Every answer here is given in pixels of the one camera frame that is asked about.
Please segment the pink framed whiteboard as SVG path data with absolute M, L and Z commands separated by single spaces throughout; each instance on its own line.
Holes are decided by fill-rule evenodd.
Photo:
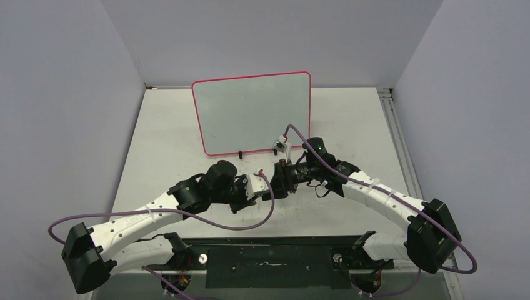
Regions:
M 269 151 L 290 124 L 311 134 L 307 71 L 203 79 L 191 91 L 208 156 Z

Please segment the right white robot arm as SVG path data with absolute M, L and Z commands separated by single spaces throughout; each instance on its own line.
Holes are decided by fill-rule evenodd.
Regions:
M 461 235 L 446 204 L 409 197 L 384 185 L 350 162 L 327 152 L 323 139 L 313 137 L 296 162 L 281 159 L 274 164 L 271 196 L 284 199 L 299 184 L 317 181 L 338 196 L 376 211 L 402 229 L 402 234 L 370 233 L 353 251 L 354 261 L 368 268 L 379 260 L 400 259 L 434 274 L 461 242 Z

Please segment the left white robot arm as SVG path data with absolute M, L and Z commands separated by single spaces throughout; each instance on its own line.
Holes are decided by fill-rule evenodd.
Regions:
M 74 290 L 86 294 L 111 276 L 149 265 L 179 269 L 186 262 L 185 243 L 177 234 L 149 237 L 170 224 L 192 218 L 221 228 L 200 214 L 212 204 L 227 204 L 236 213 L 257 198 L 272 194 L 263 170 L 239 175 L 231 162 L 218 161 L 205 173 L 179 181 L 168 191 L 133 211 L 112 213 L 111 220 L 73 226 L 61 253 Z

